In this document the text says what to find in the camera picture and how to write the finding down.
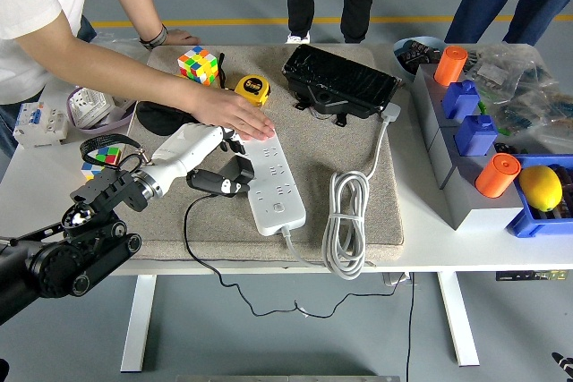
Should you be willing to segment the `person's right hand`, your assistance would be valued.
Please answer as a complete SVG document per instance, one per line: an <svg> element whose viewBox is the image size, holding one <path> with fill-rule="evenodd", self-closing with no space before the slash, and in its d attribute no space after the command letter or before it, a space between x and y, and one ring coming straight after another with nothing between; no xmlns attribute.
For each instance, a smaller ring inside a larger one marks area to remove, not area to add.
<svg viewBox="0 0 573 382"><path fill-rule="evenodd" d="M230 90L200 90L191 113L201 123L232 129L243 140L267 140L275 136L274 123L258 107Z"/></svg>

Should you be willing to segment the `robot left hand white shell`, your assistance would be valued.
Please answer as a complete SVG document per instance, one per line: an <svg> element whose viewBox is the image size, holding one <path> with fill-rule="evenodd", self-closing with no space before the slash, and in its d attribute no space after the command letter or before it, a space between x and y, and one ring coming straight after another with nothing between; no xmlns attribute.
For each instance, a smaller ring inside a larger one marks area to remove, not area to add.
<svg viewBox="0 0 573 382"><path fill-rule="evenodd" d="M186 123L172 134L152 155L150 163L139 172L140 180L149 185L152 195L163 197L173 181L186 177L190 187L210 194L233 197L250 187L221 174L200 169L198 165L222 142L228 142L235 153L244 153L238 134L220 126Z"/></svg>

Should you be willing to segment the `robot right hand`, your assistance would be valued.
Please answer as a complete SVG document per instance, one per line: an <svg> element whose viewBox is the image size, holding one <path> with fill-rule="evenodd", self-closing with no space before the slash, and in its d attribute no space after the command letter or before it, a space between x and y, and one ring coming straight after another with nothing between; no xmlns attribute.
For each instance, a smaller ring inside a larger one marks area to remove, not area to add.
<svg viewBox="0 0 573 382"><path fill-rule="evenodd" d="M552 353L552 358L559 367L568 375L567 382L573 382L573 360L571 357L564 357L558 352Z"/></svg>

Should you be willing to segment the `person's left hand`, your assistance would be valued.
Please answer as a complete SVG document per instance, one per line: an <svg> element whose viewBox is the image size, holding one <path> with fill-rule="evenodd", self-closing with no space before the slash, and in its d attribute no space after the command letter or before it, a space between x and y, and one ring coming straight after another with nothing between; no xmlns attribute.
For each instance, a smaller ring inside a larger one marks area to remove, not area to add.
<svg viewBox="0 0 573 382"><path fill-rule="evenodd" d="M158 37L151 42L152 47L160 46L197 46L201 43L198 37L191 35L186 30L167 30L164 28Z"/></svg>

